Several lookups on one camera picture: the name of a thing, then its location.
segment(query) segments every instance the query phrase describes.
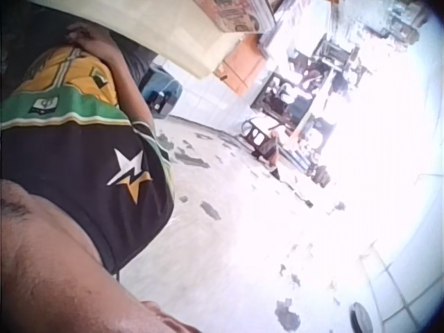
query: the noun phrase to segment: logo patch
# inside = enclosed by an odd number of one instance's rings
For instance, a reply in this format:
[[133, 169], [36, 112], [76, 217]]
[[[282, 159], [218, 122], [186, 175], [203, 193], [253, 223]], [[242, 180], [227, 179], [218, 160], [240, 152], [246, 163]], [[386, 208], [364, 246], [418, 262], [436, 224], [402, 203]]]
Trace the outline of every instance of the logo patch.
[[143, 151], [140, 151], [133, 159], [129, 160], [117, 149], [114, 150], [119, 163], [119, 171], [110, 179], [107, 186], [126, 185], [131, 198], [137, 204], [139, 200], [139, 188], [141, 182], [153, 180], [150, 173], [142, 170]]
[[58, 97], [51, 97], [50, 99], [38, 99], [34, 102], [33, 106], [28, 113], [37, 113], [43, 116], [48, 113], [56, 111], [58, 104]]

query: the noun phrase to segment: hand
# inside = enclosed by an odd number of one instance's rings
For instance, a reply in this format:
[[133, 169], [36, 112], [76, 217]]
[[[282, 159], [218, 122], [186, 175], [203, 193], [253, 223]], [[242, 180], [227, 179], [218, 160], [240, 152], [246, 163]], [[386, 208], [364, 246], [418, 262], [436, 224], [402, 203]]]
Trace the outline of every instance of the hand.
[[123, 60], [122, 53], [110, 32], [96, 24], [77, 22], [68, 26], [67, 39], [71, 43], [79, 44], [87, 52], [100, 60], [110, 64], [116, 60]]

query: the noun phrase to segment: drain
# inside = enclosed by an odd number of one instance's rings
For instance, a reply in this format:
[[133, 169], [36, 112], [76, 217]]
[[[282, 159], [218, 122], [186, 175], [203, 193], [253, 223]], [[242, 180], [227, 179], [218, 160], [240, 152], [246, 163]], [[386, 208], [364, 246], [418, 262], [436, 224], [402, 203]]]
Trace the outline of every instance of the drain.
[[350, 321], [354, 333], [373, 333], [370, 315], [362, 304], [353, 304], [350, 310]]

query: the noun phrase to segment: blue object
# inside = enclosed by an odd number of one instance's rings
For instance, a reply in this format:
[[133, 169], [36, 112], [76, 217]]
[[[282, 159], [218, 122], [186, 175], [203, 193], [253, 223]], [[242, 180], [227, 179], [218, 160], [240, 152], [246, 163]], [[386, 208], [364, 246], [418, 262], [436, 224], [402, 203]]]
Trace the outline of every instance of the blue object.
[[151, 64], [139, 90], [155, 118], [165, 118], [182, 94], [182, 85], [161, 66]]

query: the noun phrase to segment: cardboard box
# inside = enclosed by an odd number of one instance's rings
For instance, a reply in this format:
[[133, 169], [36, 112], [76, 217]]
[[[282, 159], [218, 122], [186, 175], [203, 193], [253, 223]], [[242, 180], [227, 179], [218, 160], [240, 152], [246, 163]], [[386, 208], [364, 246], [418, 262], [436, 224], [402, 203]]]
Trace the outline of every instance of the cardboard box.
[[263, 33], [275, 25], [267, 0], [194, 0], [224, 33]]

